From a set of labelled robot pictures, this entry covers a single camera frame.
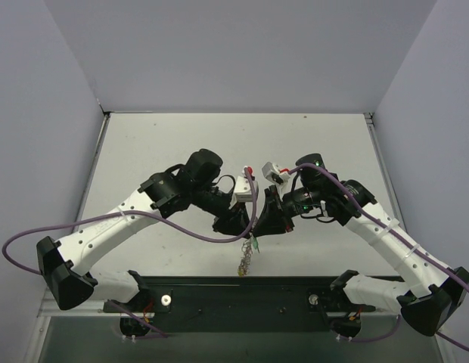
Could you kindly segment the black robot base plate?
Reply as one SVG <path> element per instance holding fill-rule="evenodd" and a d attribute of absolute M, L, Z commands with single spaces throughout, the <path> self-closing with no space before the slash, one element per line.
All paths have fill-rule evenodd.
<path fill-rule="evenodd" d="M 326 331 L 347 313 L 376 312 L 330 289 L 333 276 L 146 277 L 123 305 L 169 337 L 180 334 Z"/>

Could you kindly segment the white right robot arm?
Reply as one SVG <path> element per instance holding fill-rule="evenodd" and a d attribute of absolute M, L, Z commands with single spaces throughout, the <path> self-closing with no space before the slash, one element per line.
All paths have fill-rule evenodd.
<path fill-rule="evenodd" d="M 345 271 L 330 285 L 340 306 L 372 306 L 400 314 L 427 337 L 438 330 L 469 294 L 469 272 L 434 258 L 390 217 L 375 196 L 355 180 L 341 181 L 326 170 L 321 154 L 309 154 L 292 170 L 267 162 L 263 176 L 272 183 L 255 224 L 256 237 L 285 234 L 293 219 L 314 209 L 358 235 L 401 277 L 372 278 Z"/>

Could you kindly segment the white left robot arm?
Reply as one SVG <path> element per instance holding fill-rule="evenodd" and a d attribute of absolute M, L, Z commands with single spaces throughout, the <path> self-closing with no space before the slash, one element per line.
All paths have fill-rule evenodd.
<path fill-rule="evenodd" d="M 258 184 L 250 167 L 236 178 L 229 192 L 214 180 L 222 159 L 211 150 L 194 152 L 184 164 L 154 173 L 120 205 L 103 217 L 93 218 L 65 237 L 45 237 L 36 245 L 39 270 L 57 306 L 76 308 L 89 299 L 112 299 L 131 311 L 145 307 L 148 288 L 135 271 L 97 271 L 92 267 L 110 251 L 144 228 L 167 223 L 168 218 L 194 205 L 214 216 L 213 230 L 230 243 L 249 237 L 256 211 Z"/>

